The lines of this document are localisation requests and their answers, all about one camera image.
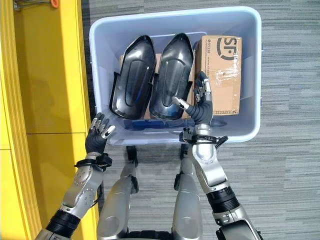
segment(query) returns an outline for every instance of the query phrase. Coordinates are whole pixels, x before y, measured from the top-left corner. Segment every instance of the printed logo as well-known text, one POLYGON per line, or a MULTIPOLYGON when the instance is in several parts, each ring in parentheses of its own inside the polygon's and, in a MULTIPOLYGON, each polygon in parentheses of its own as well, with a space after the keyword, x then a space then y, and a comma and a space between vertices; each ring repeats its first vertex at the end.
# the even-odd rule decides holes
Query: printed logo
POLYGON ((234 37, 225 37, 223 40, 224 44, 221 44, 221 40, 221 37, 218 38, 218 41, 216 43, 216 50, 218 52, 218 55, 224 60, 234 60, 235 55, 237 54, 237 39, 234 37))

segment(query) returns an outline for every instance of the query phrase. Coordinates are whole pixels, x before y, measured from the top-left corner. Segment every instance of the robot forearm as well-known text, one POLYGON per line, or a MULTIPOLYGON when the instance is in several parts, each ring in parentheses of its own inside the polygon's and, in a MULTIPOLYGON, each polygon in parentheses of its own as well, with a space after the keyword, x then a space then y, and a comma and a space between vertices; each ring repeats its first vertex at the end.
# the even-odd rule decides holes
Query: robot forearm
POLYGON ((236 240, 239 232, 246 240, 262 240, 253 227, 243 206, 238 202, 229 185, 228 178, 217 159, 215 138, 210 136, 210 127, 199 124, 194 127, 193 145, 189 148, 196 175, 206 194, 216 224, 219 240, 236 240))
POLYGON ((111 164, 107 154, 88 154, 76 165, 78 170, 71 187, 66 191, 60 209, 42 229, 36 240, 68 240, 80 220, 95 204, 98 187, 103 180, 103 171, 111 164))

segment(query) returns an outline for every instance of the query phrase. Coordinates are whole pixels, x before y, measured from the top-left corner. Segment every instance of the silver robot leg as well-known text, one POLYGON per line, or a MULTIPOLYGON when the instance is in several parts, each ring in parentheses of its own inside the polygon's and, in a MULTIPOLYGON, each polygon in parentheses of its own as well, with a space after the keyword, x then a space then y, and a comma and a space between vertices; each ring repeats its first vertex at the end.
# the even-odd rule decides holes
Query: silver robot leg
POLYGON ((193 164, 185 157, 175 181, 178 190, 172 226, 175 240, 200 240, 203 236, 200 198, 192 174, 193 164))
POLYGON ((128 231, 130 196, 137 193, 137 163, 128 160, 120 179, 112 186, 100 213, 97 225, 97 239, 110 240, 123 238, 128 231))

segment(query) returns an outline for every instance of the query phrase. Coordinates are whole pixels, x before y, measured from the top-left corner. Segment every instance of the black plastic cover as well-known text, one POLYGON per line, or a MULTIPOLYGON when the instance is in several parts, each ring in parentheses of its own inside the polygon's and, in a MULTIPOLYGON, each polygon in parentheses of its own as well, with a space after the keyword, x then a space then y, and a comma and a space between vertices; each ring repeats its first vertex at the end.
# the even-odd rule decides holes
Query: black plastic cover
POLYGON ((163 50, 158 76, 154 77, 149 110, 157 118, 176 120, 184 110, 173 103, 172 97, 186 100, 192 82, 190 71, 194 53, 188 36, 177 34, 163 50))
POLYGON ((120 74, 114 73, 110 110, 125 119, 140 119, 151 96, 156 53, 147 35, 140 36, 125 51, 120 74))

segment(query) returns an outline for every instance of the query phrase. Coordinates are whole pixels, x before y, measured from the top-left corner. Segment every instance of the orange object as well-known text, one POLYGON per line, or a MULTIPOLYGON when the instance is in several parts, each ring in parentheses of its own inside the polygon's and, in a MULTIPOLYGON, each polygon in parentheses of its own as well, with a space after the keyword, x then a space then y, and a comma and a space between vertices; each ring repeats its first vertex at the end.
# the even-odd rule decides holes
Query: orange object
POLYGON ((59 7, 59 1, 58 0, 50 0, 51 6, 57 9, 59 7))

